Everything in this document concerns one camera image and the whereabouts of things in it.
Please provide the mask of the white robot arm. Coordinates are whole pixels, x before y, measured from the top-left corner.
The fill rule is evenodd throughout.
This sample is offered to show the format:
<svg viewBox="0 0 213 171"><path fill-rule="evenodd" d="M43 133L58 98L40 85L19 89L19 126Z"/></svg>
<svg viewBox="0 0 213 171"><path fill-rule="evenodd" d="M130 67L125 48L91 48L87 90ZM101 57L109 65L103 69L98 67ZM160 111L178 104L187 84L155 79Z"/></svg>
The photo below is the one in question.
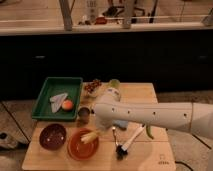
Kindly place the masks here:
<svg viewBox="0 0 213 171"><path fill-rule="evenodd" d="M93 110L101 129L107 129L113 120L124 120L213 139L213 104L127 103L120 101L117 89L108 88Z"/></svg>

